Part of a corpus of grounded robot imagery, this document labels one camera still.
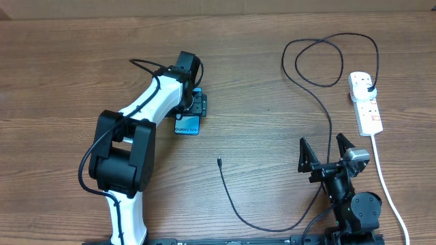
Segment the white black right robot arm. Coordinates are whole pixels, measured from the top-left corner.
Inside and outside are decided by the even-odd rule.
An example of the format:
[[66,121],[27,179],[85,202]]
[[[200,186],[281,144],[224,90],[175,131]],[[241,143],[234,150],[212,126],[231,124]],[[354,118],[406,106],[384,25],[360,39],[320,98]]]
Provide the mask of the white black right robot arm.
[[[326,188],[330,207],[316,216],[302,235],[290,237],[292,244],[343,244],[382,245],[379,229],[382,199],[372,192],[356,193],[352,178],[363,172],[370,161],[370,154],[364,148],[355,147],[343,134],[337,135],[340,160],[322,164],[305,138],[300,139],[298,171],[310,173],[309,182],[321,182]],[[332,211],[336,225],[328,227],[323,234],[309,235],[312,225]]]

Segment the white power strip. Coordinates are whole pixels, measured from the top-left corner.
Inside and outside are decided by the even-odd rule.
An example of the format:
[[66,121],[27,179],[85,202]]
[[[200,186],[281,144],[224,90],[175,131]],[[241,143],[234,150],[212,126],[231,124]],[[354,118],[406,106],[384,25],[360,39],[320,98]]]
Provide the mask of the white power strip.
[[[352,83],[373,85],[371,76],[362,71],[351,72],[348,76],[348,82],[349,93]],[[353,105],[359,134],[361,136],[372,136],[383,131],[376,98],[363,102],[353,102]]]

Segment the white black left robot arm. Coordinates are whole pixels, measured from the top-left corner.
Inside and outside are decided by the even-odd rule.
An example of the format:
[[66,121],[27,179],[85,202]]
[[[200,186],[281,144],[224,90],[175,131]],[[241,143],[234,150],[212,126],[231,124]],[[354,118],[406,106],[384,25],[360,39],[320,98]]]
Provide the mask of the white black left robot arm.
[[107,244],[147,243],[142,201],[153,174],[158,125],[173,118],[176,134],[198,135],[207,115],[200,58],[182,51],[175,65],[156,66],[139,98],[118,112],[99,115],[93,144],[78,168],[81,187],[108,202],[112,235]]

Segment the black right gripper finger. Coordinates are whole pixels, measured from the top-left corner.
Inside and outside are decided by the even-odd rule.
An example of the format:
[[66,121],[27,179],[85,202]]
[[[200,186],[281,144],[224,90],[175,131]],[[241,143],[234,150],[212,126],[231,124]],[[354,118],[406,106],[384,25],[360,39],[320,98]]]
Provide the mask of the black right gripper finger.
[[355,146],[342,134],[336,136],[340,157],[342,159],[350,159]]
[[304,137],[300,138],[299,143],[300,155],[298,161],[298,172],[312,172],[320,162]]

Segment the blue Galaxy smartphone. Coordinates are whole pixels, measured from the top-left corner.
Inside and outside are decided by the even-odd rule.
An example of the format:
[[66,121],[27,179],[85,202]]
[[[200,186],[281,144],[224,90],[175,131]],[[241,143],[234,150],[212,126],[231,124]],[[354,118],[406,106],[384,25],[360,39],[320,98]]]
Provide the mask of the blue Galaxy smartphone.
[[200,117],[177,114],[174,132],[179,135],[198,135],[200,132]]

